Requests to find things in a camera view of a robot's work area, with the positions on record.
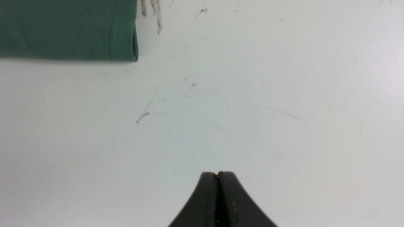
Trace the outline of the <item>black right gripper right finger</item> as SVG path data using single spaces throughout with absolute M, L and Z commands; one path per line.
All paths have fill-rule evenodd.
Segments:
M 276 227 L 248 195 L 233 172 L 218 173 L 218 227 Z

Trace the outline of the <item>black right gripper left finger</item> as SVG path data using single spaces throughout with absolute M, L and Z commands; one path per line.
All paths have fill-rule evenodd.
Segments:
M 170 227 L 216 226 L 217 192 L 217 175 L 212 172 L 203 172 L 193 194 Z

